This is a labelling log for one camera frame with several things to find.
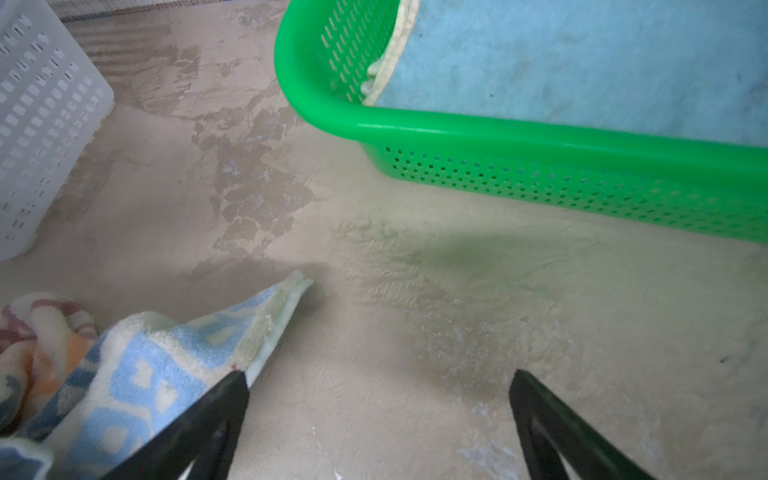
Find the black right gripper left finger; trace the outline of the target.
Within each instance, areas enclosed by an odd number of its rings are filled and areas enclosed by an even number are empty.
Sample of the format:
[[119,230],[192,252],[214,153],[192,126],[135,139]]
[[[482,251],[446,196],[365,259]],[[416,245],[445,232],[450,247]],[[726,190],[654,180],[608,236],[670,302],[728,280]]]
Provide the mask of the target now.
[[249,388],[233,371],[107,479],[226,479],[237,448]]

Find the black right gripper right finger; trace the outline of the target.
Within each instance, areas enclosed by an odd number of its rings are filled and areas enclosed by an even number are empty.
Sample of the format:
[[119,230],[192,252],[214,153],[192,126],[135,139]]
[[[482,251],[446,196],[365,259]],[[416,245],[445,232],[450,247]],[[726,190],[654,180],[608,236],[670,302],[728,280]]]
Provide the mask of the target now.
[[569,464],[581,479],[649,479],[532,373],[515,371],[509,400],[532,479],[567,479]]

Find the striped rabbit text towel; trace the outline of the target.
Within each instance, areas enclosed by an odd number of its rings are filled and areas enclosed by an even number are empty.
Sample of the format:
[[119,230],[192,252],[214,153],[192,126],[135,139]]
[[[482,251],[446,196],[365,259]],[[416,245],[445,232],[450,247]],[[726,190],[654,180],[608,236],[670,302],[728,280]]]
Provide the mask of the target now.
[[310,280],[300,272],[185,323],[155,313],[98,332],[76,301],[17,298],[1,312],[1,475],[96,479],[231,373],[252,386]]

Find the pale yellow towel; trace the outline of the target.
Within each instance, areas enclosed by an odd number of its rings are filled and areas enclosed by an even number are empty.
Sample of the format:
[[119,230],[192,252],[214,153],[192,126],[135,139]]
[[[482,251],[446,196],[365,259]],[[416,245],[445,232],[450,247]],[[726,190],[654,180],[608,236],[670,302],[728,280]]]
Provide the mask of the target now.
[[763,147],[763,1],[403,1],[368,106]]

